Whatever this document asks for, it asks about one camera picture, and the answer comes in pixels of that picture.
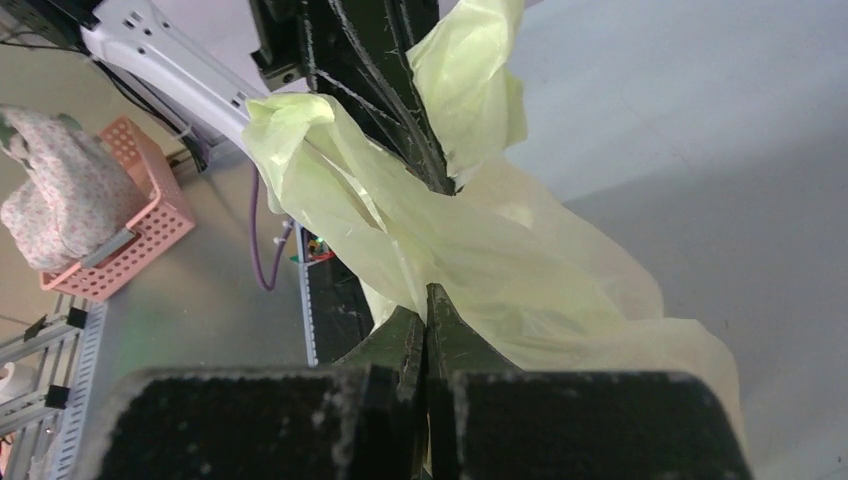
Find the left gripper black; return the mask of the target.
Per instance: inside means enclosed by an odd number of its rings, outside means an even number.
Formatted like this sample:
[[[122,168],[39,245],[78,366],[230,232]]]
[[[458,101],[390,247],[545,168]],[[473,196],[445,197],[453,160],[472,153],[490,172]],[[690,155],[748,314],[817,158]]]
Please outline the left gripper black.
[[[249,4],[259,39],[251,58],[270,91],[300,84],[336,98],[370,141],[430,190],[455,194],[407,57],[438,22],[437,2]]]

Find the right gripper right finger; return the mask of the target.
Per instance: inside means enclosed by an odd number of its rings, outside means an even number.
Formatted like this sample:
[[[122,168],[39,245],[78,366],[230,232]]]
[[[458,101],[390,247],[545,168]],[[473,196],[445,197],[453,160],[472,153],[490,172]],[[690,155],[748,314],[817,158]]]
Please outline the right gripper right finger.
[[[436,479],[748,479],[716,395],[663,371],[525,371],[427,288]]]

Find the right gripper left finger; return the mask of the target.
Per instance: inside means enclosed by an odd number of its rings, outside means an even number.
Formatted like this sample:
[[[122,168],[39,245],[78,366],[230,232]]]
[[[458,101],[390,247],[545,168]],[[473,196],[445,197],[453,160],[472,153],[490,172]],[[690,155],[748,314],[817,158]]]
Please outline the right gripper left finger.
[[[398,308],[323,367],[155,368],[100,409],[76,479],[417,479],[425,324]]]

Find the pale green plastic bag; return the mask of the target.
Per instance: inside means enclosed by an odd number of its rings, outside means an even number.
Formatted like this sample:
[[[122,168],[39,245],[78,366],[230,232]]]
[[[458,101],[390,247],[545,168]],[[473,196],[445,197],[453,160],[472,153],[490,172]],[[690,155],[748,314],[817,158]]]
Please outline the pale green plastic bag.
[[[419,311],[443,286],[460,316],[529,370],[671,370],[703,380],[745,435],[735,360],[694,319],[665,314],[626,250],[509,163],[527,136],[507,61],[521,1],[461,1],[408,52],[414,82],[461,185],[429,190],[325,94],[249,102],[246,147],[268,204],[326,240],[369,293]]]

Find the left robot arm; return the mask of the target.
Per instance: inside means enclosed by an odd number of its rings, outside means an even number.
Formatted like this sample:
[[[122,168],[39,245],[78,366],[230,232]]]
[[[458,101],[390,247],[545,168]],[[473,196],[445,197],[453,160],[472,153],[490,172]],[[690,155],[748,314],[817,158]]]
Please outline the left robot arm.
[[[62,49],[139,77],[235,144],[259,92],[184,35],[150,1],[5,1]],[[299,79],[335,97],[378,146],[432,191],[455,183],[414,81],[408,51],[436,25],[434,1],[253,1],[252,58],[276,89]]]

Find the pink plastic basket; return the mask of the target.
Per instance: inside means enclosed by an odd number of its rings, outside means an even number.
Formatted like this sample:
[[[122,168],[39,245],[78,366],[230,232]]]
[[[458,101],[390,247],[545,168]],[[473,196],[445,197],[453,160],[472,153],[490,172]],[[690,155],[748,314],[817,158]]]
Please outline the pink plastic basket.
[[[108,299],[195,227],[175,174],[153,139],[127,117],[114,120],[99,137],[148,202],[95,253],[62,273],[39,276],[44,291],[93,302]]]

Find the floral fabric bundle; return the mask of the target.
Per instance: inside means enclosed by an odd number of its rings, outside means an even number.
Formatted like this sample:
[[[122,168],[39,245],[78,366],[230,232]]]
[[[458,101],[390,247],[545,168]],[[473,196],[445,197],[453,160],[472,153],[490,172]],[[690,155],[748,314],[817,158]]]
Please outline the floral fabric bundle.
[[[1,108],[1,149],[28,178],[1,221],[28,265],[62,272],[115,236],[148,197],[121,164],[67,115]]]

